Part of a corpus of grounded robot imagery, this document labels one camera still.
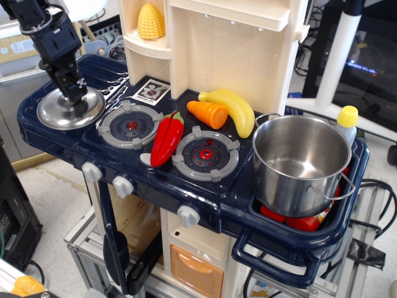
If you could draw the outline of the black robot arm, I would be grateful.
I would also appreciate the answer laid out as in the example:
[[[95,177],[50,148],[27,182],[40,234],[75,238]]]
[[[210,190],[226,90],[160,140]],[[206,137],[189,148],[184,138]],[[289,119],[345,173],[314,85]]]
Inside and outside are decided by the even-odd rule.
[[[39,67],[47,72],[72,106],[87,94],[86,82],[76,62],[82,46],[66,10],[48,1],[1,1],[11,20],[17,20],[40,55]]]

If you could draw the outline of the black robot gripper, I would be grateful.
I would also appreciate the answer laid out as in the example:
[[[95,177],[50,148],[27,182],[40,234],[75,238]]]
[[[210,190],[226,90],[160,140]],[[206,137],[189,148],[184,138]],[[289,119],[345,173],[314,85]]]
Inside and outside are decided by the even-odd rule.
[[[75,59],[81,42],[68,15],[50,16],[48,21],[30,30],[29,35],[41,57],[40,69],[47,72],[71,105],[79,103],[87,94],[87,84]]]

